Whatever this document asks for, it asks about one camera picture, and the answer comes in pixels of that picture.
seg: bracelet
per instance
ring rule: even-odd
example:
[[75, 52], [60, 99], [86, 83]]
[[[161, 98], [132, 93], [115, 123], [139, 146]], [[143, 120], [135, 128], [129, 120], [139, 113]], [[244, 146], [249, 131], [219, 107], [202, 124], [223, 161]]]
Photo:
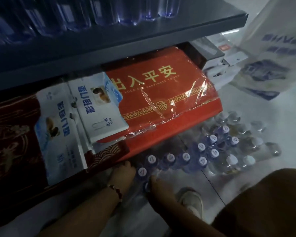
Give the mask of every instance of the bracelet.
[[108, 184], [107, 187], [111, 188], [112, 190], [116, 191], [116, 193], [118, 194], [118, 198], [120, 199], [120, 202], [122, 202], [123, 200], [123, 194], [121, 193], [121, 190], [116, 188], [114, 185], [112, 184]]

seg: hand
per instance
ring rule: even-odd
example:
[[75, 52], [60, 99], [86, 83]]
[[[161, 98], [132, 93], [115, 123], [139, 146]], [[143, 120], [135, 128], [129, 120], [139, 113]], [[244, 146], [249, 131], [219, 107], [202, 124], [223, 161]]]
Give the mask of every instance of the hand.
[[121, 193], [124, 195], [130, 188], [134, 177], [135, 177], [136, 169], [131, 167], [130, 162], [126, 161], [124, 165], [116, 168], [108, 184], [114, 185], [116, 188], [121, 190]]
[[150, 176], [150, 193], [147, 194], [147, 198], [157, 213], [166, 205], [177, 203], [172, 187], [154, 175]]

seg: white tile floor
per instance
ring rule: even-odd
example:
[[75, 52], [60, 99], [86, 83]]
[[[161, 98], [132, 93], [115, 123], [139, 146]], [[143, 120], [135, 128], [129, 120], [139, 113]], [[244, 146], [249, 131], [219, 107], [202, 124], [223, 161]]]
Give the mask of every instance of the white tile floor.
[[[249, 23], [269, 0], [225, 1], [247, 11]], [[237, 44], [243, 32], [244, 29], [227, 37]], [[256, 119], [266, 121], [269, 125], [265, 140], [279, 143], [283, 153], [281, 157], [260, 162], [252, 170], [235, 176], [212, 176], [206, 171], [191, 176], [181, 170], [161, 175], [173, 184], [175, 191], [184, 186], [191, 186], [201, 193], [207, 223], [211, 223], [225, 204], [267, 174], [283, 167], [296, 168], [296, 86], [269, 102], [247, 95], [230, 85], [223, 87], [219, 95], [225, 110], [240, 110], [247, 121]], [[187, 142], [195, 136], [197, 128], [194, 127], [180, 134], [179, 137]], [[172, 144], [181, 145], [182, 143], [176, 137], [172, 140]], [[79, 188], [40, 203], [0, 228], [0, 237], [35, 236], [47, 221], [58, 218], [72, 207], [73, 203], [81, 202], [97, 189], [98, 182], [98, 177], [95, 177]], [[101, 236], [162, 236], [167, 231], [166, 223], [144, 199], [138, 197], [132, 203], [136, 204], [125, 208], [110, 219]]]

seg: gray metal shelf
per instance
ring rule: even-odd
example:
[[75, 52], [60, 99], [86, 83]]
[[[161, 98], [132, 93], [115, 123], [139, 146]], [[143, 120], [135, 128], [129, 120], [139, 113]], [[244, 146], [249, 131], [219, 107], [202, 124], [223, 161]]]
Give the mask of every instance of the gray metal shelf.
[[223, 0], [182, 0], [173, 19], [36, 37], [0, 52], [0, 90], [240, 28], [247, 14]]

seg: forearm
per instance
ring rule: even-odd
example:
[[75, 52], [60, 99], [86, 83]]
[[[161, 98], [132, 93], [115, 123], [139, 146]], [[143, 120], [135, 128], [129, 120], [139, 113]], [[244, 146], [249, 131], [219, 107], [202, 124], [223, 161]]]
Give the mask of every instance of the forearm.
[[105, 188], [42, 231], [39, 237], [99, 236], [118, 202], [117, 193]]
[[184, 206], [173, 201], [162, 205], [159, 214], [175, 233], [189, 236], [224, 237], [219, 231], [197, 218]]

